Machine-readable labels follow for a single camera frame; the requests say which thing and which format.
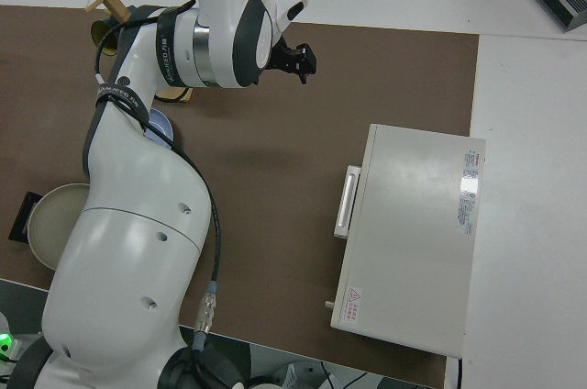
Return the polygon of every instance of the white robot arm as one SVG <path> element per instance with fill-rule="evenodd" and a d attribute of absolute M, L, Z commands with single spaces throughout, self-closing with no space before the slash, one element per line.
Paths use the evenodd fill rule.
<path fill-rule="evenodd" d="M 51 284 L 44 339 L 25 352 L 9 389 L 214 388 L 178 316 L 215 204 L 193 164 L 144 139 L 141 126 L 169 86 L 245 87 L 272 68 L 304 83 L 316 59 L 307 45 L 289 50 L 282 33 L 306 4 L 143 6 L 124 25 L 110 77 L 96 73 L 83 152 L 90 194 Z M 196 319 L 196 350 L 210 328 L 216 273 Z"/>

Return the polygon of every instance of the label sticker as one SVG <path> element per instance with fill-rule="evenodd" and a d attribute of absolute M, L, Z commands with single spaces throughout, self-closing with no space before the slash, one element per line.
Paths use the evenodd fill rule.
<path fill-rule="evenodd" d="M 476 150 L 465 153 L 462 177 L 460 178 L 459 210 L 457 213 L 457 231 L 470 235 L 475 228 L 475 205 L 479 193 L 479 158 Z"/>
<path fill-rule="evenodd" d="M 344 307 L 344 321 L 346 323 L 357 323 L 359 320 L 360 300 L 363 292 L 360 288 L 349 286 L 347 288 L 347 299 Z"/>

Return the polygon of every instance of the brown table surface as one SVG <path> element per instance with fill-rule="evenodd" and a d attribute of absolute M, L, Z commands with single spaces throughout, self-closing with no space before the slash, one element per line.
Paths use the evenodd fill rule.
<path fill-rule="evenodd" d="M 8 233 L 26 191 L 85 181 L 96 91 L 88 33 L 102 16 L 0 6 L 0 277 L 50 286 L 52 271 Z M 155 105 L 218 203 L 224 250 L 213 330 L 442 387 L 444 357 L 333 329 L 324 303 L 335 297 L 345 249 L 333 228 L 346 168 L 360 165 L 370 123 L 468 135 L 478 37 L 301 24 L 286 38 L 316 53 L 308 85 L 271 71 L 259 86 Z M 186 325 L 211 271 L 212 233 L 183 302 Z"/>

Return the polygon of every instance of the red warning triangle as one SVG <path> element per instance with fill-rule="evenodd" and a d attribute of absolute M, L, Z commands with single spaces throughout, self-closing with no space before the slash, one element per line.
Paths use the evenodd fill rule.
<path fill-rule="evenodd" d="M 360 299 L 360 294 L 357 293 L 354 288 L 351 288 L 349 293 L 349 302 L 357 299 Z"/>

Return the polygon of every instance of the black cable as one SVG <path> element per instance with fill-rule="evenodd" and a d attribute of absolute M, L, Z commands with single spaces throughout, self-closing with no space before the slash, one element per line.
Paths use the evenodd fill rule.
<path fill-rule="evenodd" d="M 361 375 L 359 375 L 357 378 L 355 378 L 354 380 L 351 380 L 350 382 L 348 382 L 347 384 L 345 384 L 344 386 L 342 386 L 342 389 L 347 389 L 351 384 L 356 383 L 358 380 L 360 380 L 361 378 L 363 378 L 365 375 L 367 375 L 367 373 L 363 373 Z"/>
<path fill-rule="evenodd" d="M 320 366 L 322 366 L 322 371 L 324 371 L 325 376 L 328 379 L 328 383 L 330 384 L 330 389 L 334 389 L 334 384 L 332 384 L 332 380 L 330 380 L 330 374 L 327 371 L 327 368 L 324 366 L 324 362 L 320 362 Z"/>
<path fill-rule="evenodd" d="M 6 363 L 6 362 L 8 362 L 8 363 L 18 363 L 18 360 L 12 360 L 12 359 L 8 358 L 7 356 L 5 356 L 2 353 L 0 353 L 0 361 L 3 361 L 4 363 Z"/>
<path fill-rule="evenodd" d="M 189 10 L 195 4 L 195 0 L 191 0 L 183 4 L 182 6 L 177 7 L 177 14 L 180 15 L 184 11 Z M 139 19 L 139 20 L 128 20 L 126 22 L 120 22 L 119 24 L 114 25 L 110 28 L 106 34 L 100 40 L 98 44 L 98 48 L 96 49 L 95 53 L 95 62 L 94 62 L 94 74 L 100 74 L 100 58 L 102 56 L 102 50 L 104 49 L 104 45 L 108 42 L 108 38 L 112 36 L 117 31 L 121 30 L 122 28 L 133 28 L 133 27 L 142 27 L 143 25 L 154 24 L 159 20 L 158 16 L 155 17 L 147 17 L 146 19 Z"/>
<path fill-rule="evenodd" d="M 187 92 L 189 90 L 190 90 L 190 88 L 183 89 L 182 93 L 179 94 L 175 98 L 163 98 L 163 97 L 159 97 L 159 96 L 155 95 L 155 100 L 157 100 L 158 102 L 163 102 L 163 103 L 179 103 L 183 100 L 183 98 L 185 97 L 185 95 L 187 94 Z"/>
<path fill-rule="evenodd" d="M 462 385 L 462 359 L 459 360 L 459 376 L 457 377 L 457 389 Z"/>
<path fill-rule="evenodd" d="M 116 98 L 114 98 L 112 96 L 108 96 L 108 101 L 112 102 L 116 107 L 118 107 L 119 109 L 121 109 L 127 115 L 129 115 L 130 117 L 132 117 L 135 120 L 137 120 L 142 127 L 147 128 L 148 130 L 150 130 L 151 132 L 153 132 L 155 135 L 157 135 L 157 137 L 159 137 L 165 143 L 167 143 L 172 148 L 172 150 L 177 155 L 179 155 L 180 157 L 182 157 L 183 160 L 185 162 L 187 162 L 192 167 L 192 169 L 195 170 L 195 172 L 200 176 L 200 178 L 202 178 L 202 181 L 204 182 L 205 188 L 208 191 L 208 195 L 210 196 L 210 206 L 212 208 L 212 219 L 213 219 L 213 222 L 214 222 L 214 231 L 215 231 L 215 234 L 216 234 L 216 237 L 215 237 L 216 247 L 215 247 L 215 256 L 214 256 L 214 269 L 212 271 L 212 277 L 211 277 L 210 280 L 217 282 L 218 270 L 220 269 L 220 253 L 222 251 L 222 233 L 220 231 L 220 217 L 218 216 L 218 209 L 216 207 L 216 201 L 214 200 L 214 196 L 212 195 L 212 191 L 210 190 L 210 186 L 206 182 L 204 176 L 202 175 L 202 173 L 200 172 L 200 170 L 197 168 L 197 166 L 194 164 L 194 162 L 190 159 L 190 157 L 188 157 L 187 154 L 179 146 L 177 146 L 175 144 L 175 142 L 173 142 L 172 140 L 168 139 L 162 132 L 160 132 L 155 127 L 153 127 L 149 122 L 145 122 L 141 118 L 138 118 L 138 116 L 128 106 L 126 106 L 120 100 L 118 100 L 118 99 L 116 99 Z"/>

